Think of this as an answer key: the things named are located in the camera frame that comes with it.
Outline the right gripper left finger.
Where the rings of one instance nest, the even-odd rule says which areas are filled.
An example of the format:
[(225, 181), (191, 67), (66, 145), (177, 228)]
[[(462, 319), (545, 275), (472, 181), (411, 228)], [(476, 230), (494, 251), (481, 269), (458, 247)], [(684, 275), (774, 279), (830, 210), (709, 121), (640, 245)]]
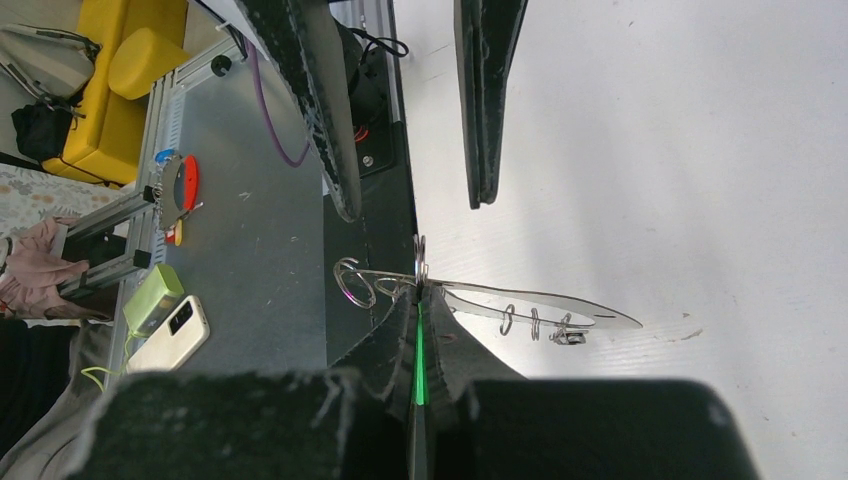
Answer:
[(414, 289), (402, 289), (383, 320), (332, 364), (334, 368), (357, 370), (386, 413), (401, 423), (408, 421), (414, 401), (415, 300)]

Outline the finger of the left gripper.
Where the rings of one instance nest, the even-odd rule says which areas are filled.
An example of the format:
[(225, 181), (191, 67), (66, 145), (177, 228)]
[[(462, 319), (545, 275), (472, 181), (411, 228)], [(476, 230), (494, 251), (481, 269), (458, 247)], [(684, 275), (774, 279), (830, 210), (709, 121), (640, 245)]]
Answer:
[(469, 204), (495, 202), (507, 82), (528, 2), (456, 0), (456, 48)]
[(326, 1), (236, 3), (301, 112), (338, 215), (361, 216), (358, 156), (344, 54)]

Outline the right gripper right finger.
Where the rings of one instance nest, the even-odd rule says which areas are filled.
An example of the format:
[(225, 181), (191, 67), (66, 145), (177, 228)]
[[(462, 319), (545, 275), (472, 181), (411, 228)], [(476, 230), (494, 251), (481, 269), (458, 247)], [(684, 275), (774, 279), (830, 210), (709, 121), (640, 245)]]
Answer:
[(457, 403), (475, 380), (521, 380), (462, 327), (440, 287), (422, 290), (422, 346), (429, 409), (437, 424), (459, 421)]

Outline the key with green tag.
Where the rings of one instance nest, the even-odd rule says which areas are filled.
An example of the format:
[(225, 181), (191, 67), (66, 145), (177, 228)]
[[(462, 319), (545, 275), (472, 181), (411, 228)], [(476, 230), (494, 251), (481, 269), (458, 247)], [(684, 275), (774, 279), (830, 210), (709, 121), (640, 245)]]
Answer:
[(427, 375), (425, 323), (423, 306), (421, 303), (417, 305), (413, 397), (414, 405), (416, 407), (426, 406), (428, 404), (429, 389)]

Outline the large metal keyring with clips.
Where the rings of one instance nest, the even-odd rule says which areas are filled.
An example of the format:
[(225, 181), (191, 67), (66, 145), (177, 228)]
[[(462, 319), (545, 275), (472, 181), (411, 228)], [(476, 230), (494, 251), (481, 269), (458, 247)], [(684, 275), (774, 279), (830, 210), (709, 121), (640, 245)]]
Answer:
[(557, 345), (584, 344), (588, 334), (596, 330), (643, 327), (630, 315), (573, 296), (431, 278), (425, 261), (425, 240), (424, 236), (413, 237), (411, 274), (363, 268), (357, 259), (343, 257), (333, 266), (337, 286), (361, 309), (374, 307), (379, 296), (396, 301), (405, 290), (421, 293), (430, 287), (441, 295), (450, 312), (498, 321), (498, 333), (503, 337), (510, 334), (514, 325), (524, 323), (530, 326), (533, 341), (538, 341), (547, 329), (549, 340)]

